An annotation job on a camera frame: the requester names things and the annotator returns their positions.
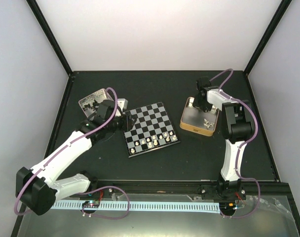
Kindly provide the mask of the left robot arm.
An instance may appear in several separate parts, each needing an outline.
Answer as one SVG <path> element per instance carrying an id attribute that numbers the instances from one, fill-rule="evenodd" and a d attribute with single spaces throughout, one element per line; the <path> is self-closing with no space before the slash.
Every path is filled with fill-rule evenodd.
<path id="1" fill-rule="evenodd" d="M 22 202 L 33 213 L 43 215 L 55 202 L 68 196 L 79 193 L 95 196 L 98 191 L 96 178 L 87 172 L 62 180 L 59 176 L 107 133 L 130 131 L 137 118 L 136 115 L 124 114 L 117 102 L 102 101 L 51 155 L 30 169 L 22 167 L 17 171 L 15 202 Z"/>

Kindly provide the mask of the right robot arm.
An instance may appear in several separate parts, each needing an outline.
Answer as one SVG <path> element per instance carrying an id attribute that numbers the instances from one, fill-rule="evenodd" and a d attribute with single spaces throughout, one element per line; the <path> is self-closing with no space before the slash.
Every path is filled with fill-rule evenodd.
<path id="1" fill-rule="evenodd" d="M 225 159 L 221 168 L 216 193 L 221 199 L 233 199 L 240 191 L 241 165 L 247 141 L 256 133 L 256 122 L 248 101 L 240 101 L 212 86 L 206 77 L 196 81 L 198 94 L 193 106 L 203 112 L 213 107 L 221 111 L 221 133 L 225 139 Z"/>

